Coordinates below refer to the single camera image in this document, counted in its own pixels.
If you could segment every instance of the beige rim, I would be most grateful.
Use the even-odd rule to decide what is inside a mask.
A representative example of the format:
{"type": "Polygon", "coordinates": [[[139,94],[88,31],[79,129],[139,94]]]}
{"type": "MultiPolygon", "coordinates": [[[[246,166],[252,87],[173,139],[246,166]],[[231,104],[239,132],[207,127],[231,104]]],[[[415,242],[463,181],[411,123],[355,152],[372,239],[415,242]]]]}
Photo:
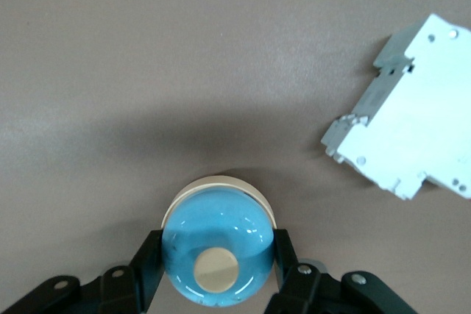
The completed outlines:
{"type": "Polygon", "coordinates": [[[254,199],[260,206],[262,206],[270,222],[272,223],[272,227],[274,229],[277,228],[277,224],[275,222],[275,216],[273,215],[272,207],[268,203],[268,200],[265,199],[265,196],[263,196],[260,191],[258,191],[255,187],[253,187],[249,183],[244,182],[243,180],[240,180],[237,178],[233,178],[231,176],[207,176],[205,178],[195,180],[194,182],[184,187],[177,194],[177,196],[175,196],[174,200],[170,204],[169,209],[164,215],[163,221],[162,221],[162,228],[165,227],[170,215],[174,212],[175,208],[183,200],[187,199],[189,196],[195,194],[198,191],[208,189],[208,188],[213,188],[213,187],[234,188],[247,194],[252,199],[254,199]]]}

